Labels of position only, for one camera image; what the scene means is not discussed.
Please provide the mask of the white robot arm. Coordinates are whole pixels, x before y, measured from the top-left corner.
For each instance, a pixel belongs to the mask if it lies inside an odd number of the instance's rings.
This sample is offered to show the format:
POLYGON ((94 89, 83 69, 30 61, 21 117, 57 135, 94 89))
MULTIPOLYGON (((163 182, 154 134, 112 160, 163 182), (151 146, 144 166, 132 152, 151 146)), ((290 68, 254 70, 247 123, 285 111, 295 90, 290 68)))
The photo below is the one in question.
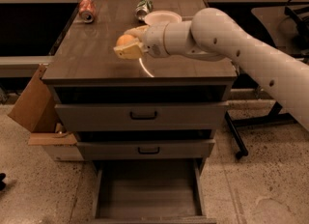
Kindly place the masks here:
POLYGON ((129 29, 114 47, 121 59, 182 55, 204 61, 231 59, 309 129, 309 66, 247 34, 214 8, 189 21, 161 21, 129 29))

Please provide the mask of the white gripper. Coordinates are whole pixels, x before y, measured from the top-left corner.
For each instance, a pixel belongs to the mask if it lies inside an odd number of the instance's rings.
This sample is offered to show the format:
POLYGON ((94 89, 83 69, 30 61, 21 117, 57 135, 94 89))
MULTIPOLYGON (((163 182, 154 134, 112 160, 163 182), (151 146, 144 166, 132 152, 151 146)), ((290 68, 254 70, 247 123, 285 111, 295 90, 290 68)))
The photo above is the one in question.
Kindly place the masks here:
POLYGON ((114 47, 116 55, 120 59, 135 60, 142 58, 145 47, 149 55, 154 58, 165 58, 169 54, 165 48, 164 35, 167 23, 156 23, 153 25, 143 25, 128 29, 125 35, 131 35, 139 41, 129 42, 114 47))

